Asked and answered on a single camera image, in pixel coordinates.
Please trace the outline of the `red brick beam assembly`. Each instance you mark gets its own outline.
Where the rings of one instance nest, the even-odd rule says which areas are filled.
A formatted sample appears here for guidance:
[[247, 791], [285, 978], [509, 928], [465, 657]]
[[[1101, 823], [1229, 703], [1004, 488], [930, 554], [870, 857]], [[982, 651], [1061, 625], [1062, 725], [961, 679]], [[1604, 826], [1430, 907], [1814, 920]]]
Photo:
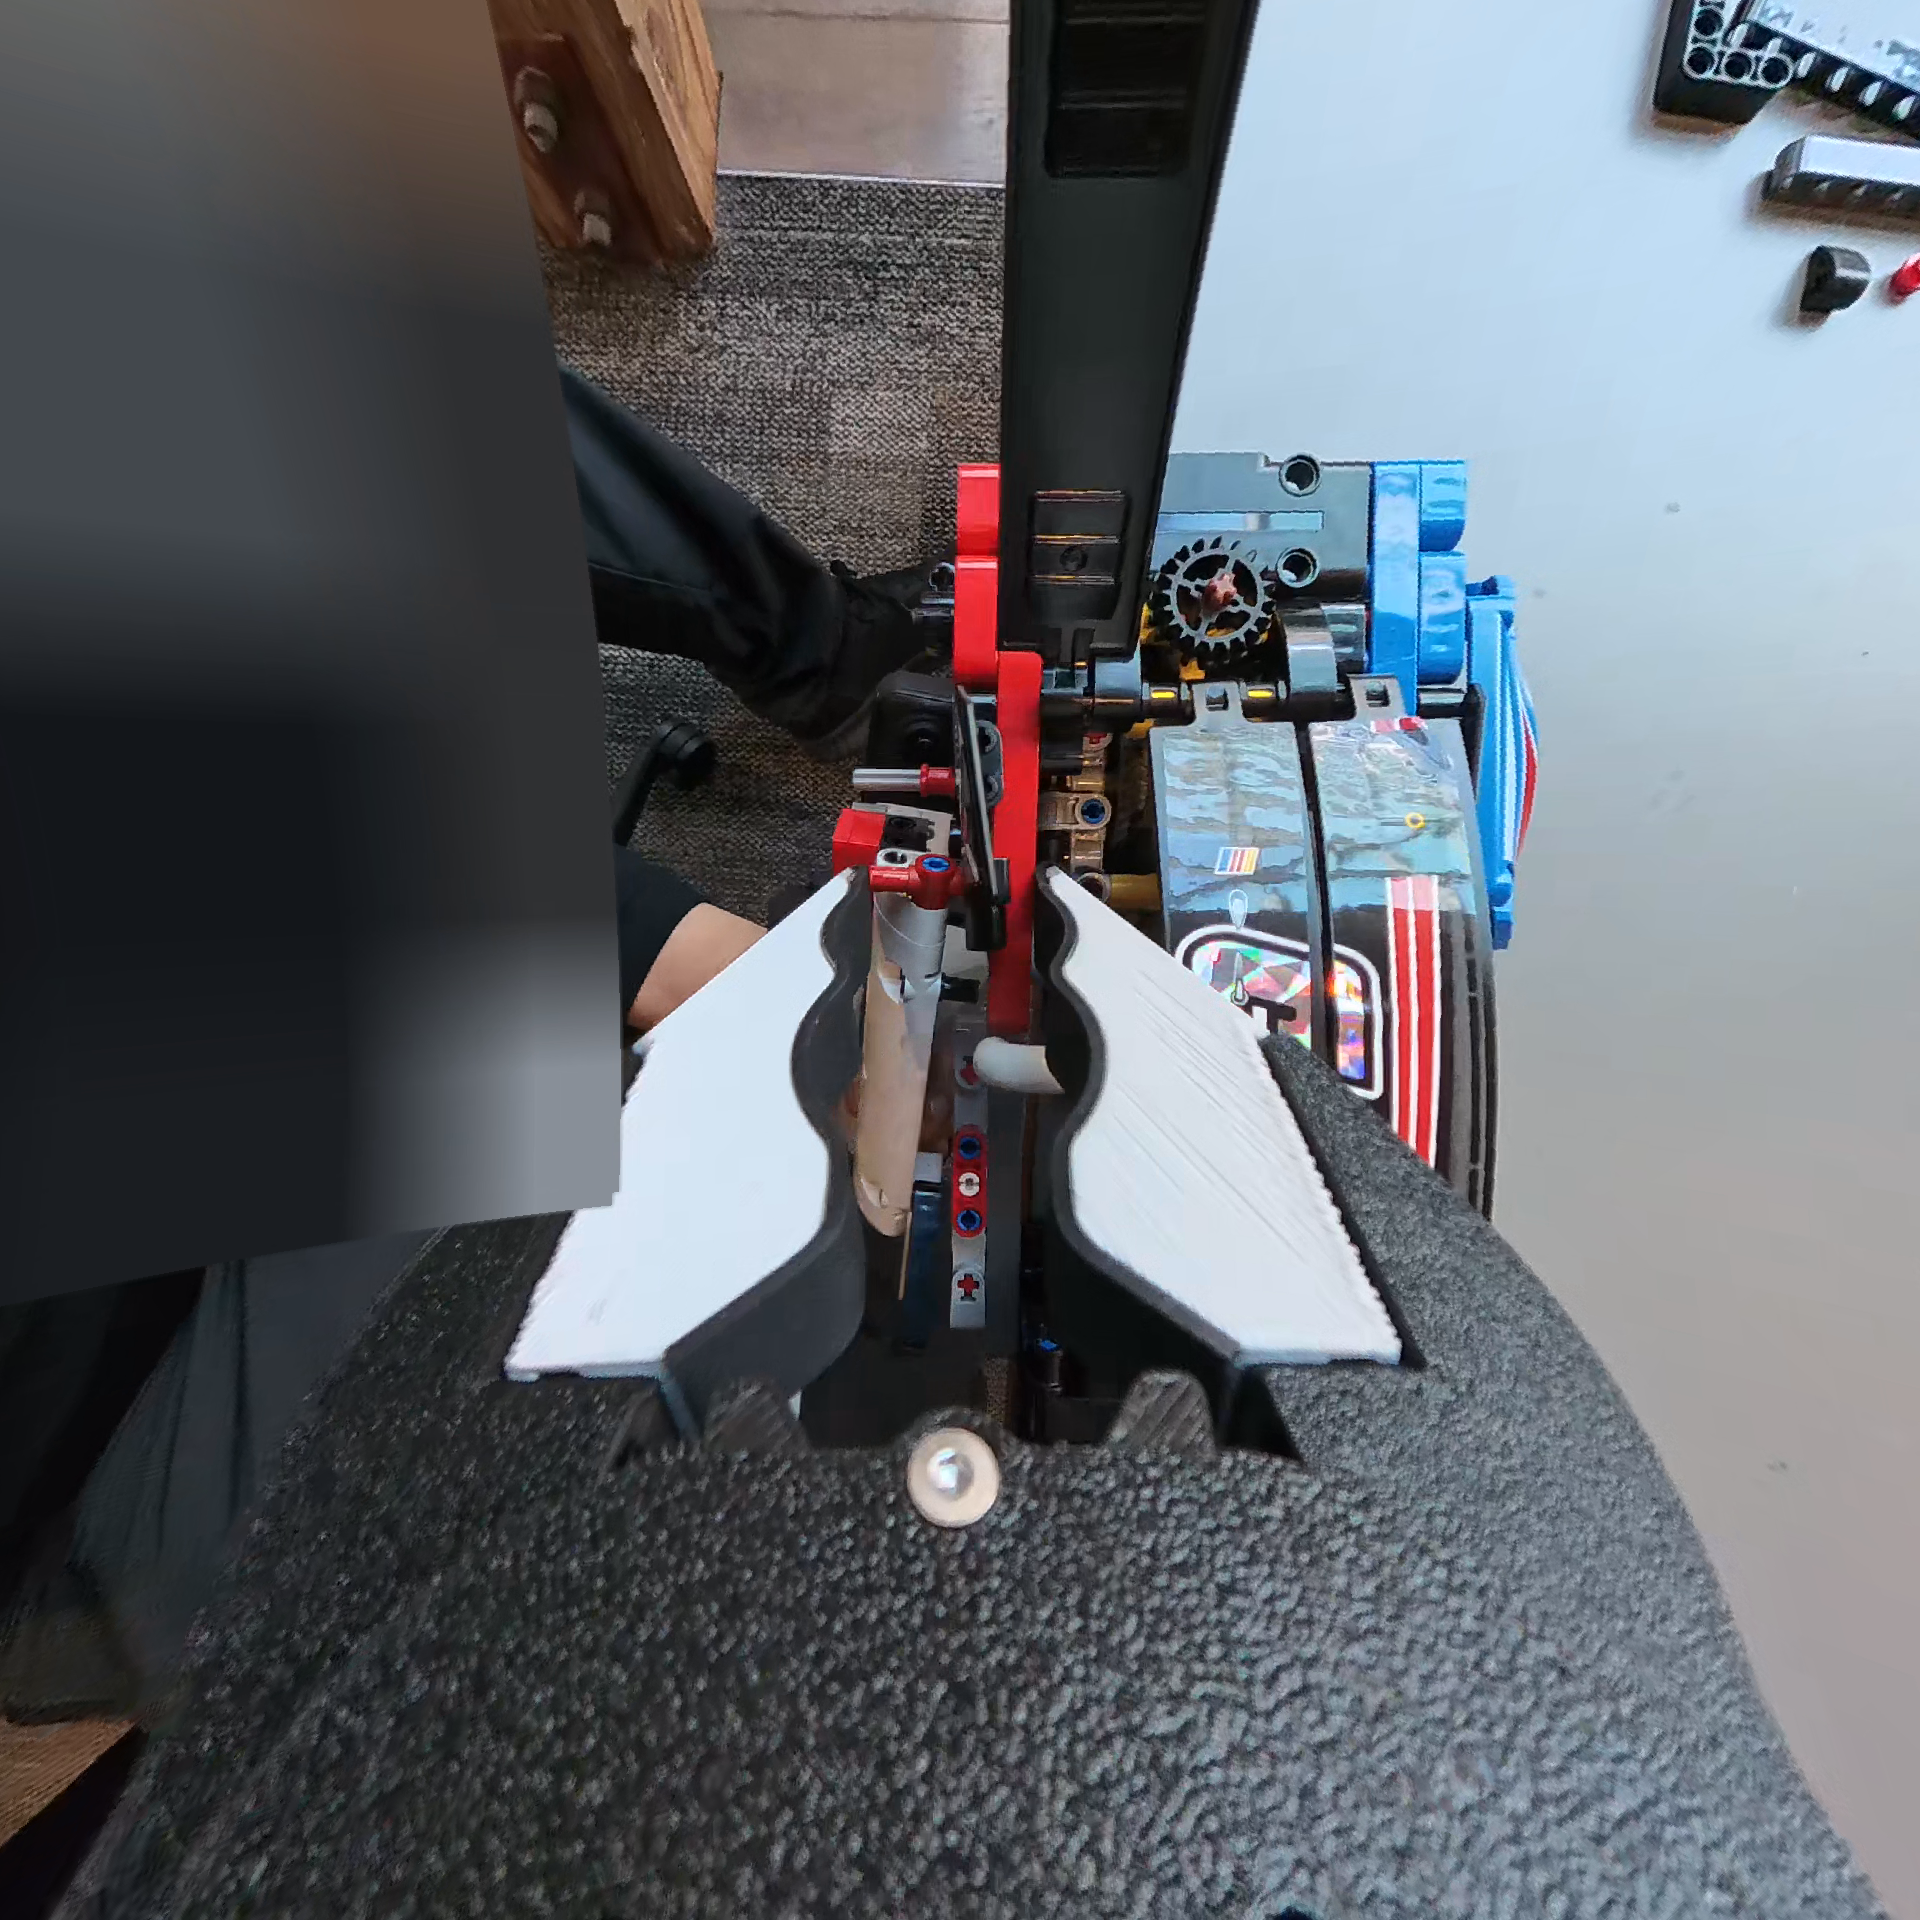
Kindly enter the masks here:
[[1001, 797], [991, 850], [1010, 864], [1012, 896], [1006, 944], [991, 959], [986, 1024], [997, 1039], [1024, 1043], [1033, 1018], [1041, 664], [1033, 653], [1006, 653], [997, 643], [998, 498], [997, 465], [957, 467], [950, 665], [968, 692], [997, 697]]

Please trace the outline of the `wooden post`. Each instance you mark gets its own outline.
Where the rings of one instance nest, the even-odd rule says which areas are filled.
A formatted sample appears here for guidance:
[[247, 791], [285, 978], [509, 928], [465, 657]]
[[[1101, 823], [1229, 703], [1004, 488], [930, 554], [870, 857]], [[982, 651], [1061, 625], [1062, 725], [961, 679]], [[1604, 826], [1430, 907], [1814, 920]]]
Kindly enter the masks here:
[[490, 3], [541, 240], [640, 265], [712, 250], [722, 83], [697, 3]]

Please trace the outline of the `black angled brick beam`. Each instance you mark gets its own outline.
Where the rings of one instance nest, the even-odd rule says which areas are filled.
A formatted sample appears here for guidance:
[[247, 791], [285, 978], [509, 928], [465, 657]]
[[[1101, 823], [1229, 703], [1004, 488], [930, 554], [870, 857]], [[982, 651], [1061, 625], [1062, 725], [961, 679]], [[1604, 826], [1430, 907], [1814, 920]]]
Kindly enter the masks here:
[[1790, 85], [1800, 50], [1752, 24], [1752, 8], [1668, 3], [1649, 93], [1655, 113], [1736, 129]]

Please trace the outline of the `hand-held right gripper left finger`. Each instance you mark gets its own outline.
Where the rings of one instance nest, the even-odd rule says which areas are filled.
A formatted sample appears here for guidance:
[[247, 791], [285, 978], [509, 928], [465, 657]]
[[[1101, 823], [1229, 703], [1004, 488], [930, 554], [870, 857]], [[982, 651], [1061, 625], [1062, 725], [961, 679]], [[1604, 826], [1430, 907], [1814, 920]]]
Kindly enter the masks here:
[[834, 876], [647, 1036], [614, 1200], [564, 1228], [512, 1380], [649, 1377], [694, 1435], [732, 1384], [791, 1399], [850, 1345], [866, 1257], [836, 1113], [870, 932], [869, 882]]

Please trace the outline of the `grey desk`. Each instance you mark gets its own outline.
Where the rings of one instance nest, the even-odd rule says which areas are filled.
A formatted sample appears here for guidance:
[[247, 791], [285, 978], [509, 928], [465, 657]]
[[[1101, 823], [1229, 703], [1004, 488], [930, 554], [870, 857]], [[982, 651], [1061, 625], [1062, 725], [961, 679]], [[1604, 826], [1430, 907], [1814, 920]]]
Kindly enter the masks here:
[[1813, 103], [1655, 116], [1663, 15], [1261, 4], [1174, 442], [1470, 461], [1543, 739], [1498, 1228], [1916, 1916], [1916, 227], [1759, 199]]

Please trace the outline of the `person's leg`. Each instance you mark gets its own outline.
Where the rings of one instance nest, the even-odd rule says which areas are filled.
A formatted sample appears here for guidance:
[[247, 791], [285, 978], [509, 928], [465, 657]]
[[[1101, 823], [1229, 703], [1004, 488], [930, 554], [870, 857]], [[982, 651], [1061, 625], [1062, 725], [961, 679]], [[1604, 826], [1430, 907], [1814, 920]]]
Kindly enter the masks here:
[[879, 681], [943, 635], [930, 565], [856, 577], [574, 369], [559, 369], [596, 639], [703, 665], [809, 753], [847, 753]]

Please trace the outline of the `black long brick beam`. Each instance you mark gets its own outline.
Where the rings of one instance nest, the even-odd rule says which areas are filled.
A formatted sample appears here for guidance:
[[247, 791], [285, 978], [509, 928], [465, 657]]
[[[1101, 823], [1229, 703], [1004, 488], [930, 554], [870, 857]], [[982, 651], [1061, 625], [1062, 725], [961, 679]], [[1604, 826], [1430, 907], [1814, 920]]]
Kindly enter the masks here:
[[1916, 20], [1910, 3], [1740, 3], [1729, 44], [1759, 55], [1767, 85], [1916, 138]]

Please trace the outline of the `toy brick car model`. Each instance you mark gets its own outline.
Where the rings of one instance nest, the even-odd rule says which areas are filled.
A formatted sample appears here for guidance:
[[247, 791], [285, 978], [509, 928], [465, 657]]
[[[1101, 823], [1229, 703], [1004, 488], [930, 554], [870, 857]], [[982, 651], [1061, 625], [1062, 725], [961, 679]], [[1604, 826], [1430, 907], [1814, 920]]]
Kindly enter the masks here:
[[1497, 1148], [1495, 956], [1536, 733], [1517, 596], [1461, 551], [1457, 461], [1169, 453], [1255, 4], [1012, 4], [997, 643], [1039, 675], [1024, 1043], [986, 1024], [1010, 864], [997, 697], [953, 675], [956, 567], [925, 617], [966, 692], [953, 785], [854, 785], [832, 864], [870, 884], [856, 1170], [866, 1327], [799, 1399], [872, 1447], [953, 1409], [1037, 1445], [1153, 1431], [1289, 1451], [1280, 1368], [1418, 1369], [1357, 1203], [1320, 1176], [1399, 1340], [1376, 1361], [1229, 1362], [1068, 1240], [1056, 1176], [1089, 1044], [1039, 900], [1077, 881], [1256, 1029], [1319, 1064], [1476, 1212]]

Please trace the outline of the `person's left hand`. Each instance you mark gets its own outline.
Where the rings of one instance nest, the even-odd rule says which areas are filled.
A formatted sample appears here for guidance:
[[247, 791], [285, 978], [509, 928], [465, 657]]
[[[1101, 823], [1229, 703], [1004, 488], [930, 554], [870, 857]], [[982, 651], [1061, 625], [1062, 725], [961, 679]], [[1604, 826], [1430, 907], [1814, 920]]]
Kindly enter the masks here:
[[626, 1024], [647, 1034], [714, 976], [726, 972], [765, 928], [712, 903], [697, 903], [668, 932], [626, 1011]]

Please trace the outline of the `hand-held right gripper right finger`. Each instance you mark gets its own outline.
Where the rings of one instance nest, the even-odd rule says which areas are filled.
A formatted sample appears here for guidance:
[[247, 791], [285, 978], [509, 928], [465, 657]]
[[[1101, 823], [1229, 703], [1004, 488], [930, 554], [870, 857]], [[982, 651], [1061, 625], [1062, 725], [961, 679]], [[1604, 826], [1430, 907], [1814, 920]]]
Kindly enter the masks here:
[[1056, 1176], [1085, 1259], [1229, 1362], [1401, 1362], [1250, 1020], [1077, 881], [1049, 968], [1089, 1044]]

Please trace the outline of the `person's left forearm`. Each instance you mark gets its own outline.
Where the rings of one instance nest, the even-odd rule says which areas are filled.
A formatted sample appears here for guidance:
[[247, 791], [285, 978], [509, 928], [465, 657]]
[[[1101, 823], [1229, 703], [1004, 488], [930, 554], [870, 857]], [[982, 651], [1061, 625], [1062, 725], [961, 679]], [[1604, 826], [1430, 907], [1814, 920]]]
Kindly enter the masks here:
[[703, 896], [685, 877], [633, 849], [614, 849], [612, 857], [617, 959], [622, 976], [638, 981], [623, 989], [633, 999], [673, 930], [703, 906]]

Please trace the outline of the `grey brick beam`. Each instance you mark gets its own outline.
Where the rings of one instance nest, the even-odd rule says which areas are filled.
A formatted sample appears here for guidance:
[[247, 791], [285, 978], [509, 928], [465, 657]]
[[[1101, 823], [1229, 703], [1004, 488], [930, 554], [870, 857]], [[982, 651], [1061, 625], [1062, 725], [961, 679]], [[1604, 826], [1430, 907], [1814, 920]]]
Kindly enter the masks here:
[[1852, 135], [1800, 135], [1759, 180], [1764, 204], [1832, 217], [1918, 221], [1918, 147]]

